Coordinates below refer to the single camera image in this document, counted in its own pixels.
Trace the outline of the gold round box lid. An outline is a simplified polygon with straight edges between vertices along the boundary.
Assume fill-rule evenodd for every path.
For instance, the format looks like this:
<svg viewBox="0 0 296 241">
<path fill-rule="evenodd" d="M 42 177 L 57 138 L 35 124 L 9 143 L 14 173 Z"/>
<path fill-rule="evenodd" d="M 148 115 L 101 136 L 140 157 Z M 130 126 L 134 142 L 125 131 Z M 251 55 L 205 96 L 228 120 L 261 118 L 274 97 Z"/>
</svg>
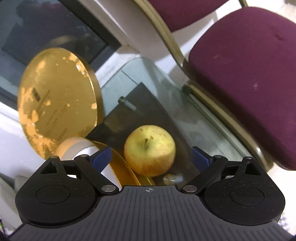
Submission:
<svg viewBox="0 0 296 241">
<path fill-rule="evenodd" d="M 43 50 L 22 75 L 18 114 L 28 142 L 46 160 L 67 138 L 84 138 L 102 122 L 99 81 L 82 57 L 63 48 Z"/>
</svg>

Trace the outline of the yellow-red apple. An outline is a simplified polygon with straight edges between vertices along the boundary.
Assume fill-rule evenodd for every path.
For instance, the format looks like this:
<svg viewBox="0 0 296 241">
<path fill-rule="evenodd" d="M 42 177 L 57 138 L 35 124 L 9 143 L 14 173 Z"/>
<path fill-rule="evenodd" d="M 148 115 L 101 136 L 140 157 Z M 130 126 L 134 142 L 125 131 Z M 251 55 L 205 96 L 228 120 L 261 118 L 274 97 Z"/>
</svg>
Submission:
<svg viewBox="0 0 296 241">
<path fill-rule="evenodd" d="M 137 174 L 156 177 L 165 174 L 173 165 L 176 144 L 163 128 L 144 125 L 126 139 L 124 156 L 128 166 Z"/>
</svg>

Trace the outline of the grey sofa cushion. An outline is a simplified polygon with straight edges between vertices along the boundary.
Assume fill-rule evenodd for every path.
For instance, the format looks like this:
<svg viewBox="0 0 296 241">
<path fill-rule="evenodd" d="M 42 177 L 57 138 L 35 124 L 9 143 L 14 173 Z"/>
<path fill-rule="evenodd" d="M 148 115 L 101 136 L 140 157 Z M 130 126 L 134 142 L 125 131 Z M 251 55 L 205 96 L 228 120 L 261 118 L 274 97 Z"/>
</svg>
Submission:
<svg viewBox="0 0 296 241">
<path fill-rule="evenodd" d="M 22 221 L 15 204 L 16 193 L 27 181 L 27 177 L 17 176 L 13 186 L 1 178 L 1 219 L 8 230 L 16 230 Z"/>
</svg>

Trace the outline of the gold round gift box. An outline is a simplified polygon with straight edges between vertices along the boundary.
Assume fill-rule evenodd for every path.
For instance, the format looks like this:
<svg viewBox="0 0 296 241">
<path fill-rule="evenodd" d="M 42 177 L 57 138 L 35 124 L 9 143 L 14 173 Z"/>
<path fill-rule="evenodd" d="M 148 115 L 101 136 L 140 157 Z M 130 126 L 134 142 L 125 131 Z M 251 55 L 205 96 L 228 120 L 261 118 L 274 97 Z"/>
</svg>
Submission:
<svg viewBox="0 0 296 241">
<path fill-rule="evenodd" d="M 90 156 L 105 147 L 107 147 L 106 144 L 97 141 L 92 142 L 81 137 L 71 137 L 59 145 L 54 155 L 59 156 L 62 161 L 72 160 L 82 154 L 88 154 Z M 104 177 L 119 189 L 125 185 L 154 186 L 152 178 L 134 173 L 117 151 L 114 149 L 111 151 L 111 161 L 101 172 Z"/>
</svg>

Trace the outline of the maroon upholstered chair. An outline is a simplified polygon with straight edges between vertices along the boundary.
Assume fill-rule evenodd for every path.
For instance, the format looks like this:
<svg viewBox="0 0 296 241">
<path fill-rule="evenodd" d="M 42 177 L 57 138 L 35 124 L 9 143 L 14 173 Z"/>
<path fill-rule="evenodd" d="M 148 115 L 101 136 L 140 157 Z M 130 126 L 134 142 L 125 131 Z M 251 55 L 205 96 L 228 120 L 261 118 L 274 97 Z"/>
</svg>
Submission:
<svg viewBox="0 0 296 241">
<path fill-rule="evenodd" d="M 268 168 L 295 170 L 295 23 L 248 6 L 214 23 L 185 57 L 173 32 L 224 1 L 135 1 L 177 65 L 187 88 Z"/>
</svg>

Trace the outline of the black metal table bracket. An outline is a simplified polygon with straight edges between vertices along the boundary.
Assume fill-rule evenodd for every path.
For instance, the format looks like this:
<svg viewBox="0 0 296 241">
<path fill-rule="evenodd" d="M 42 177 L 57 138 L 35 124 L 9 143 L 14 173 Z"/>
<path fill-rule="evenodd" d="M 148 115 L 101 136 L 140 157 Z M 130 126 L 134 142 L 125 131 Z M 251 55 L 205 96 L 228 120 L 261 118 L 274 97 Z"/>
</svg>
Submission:
<svg viewBox="0 0 296 241">
<path fill-rule="evenodd" d="M 127 137 L 136 128 L 143 125 L 160 126 L 173 137 L 176 143 L 176 157 L 169 173 L 183 176 L 181 186 L 194 179 L 199 171 L 191 162 L 192 147 L 157 98 L 143 83 L 140 83 L 126 96 L 126 99 L 136 107 L 136 110 L 131 111 L 125 105 L 118 104 L 102 123 L 86 136 L 86 139 L 123 151 Z"/>
</svg>

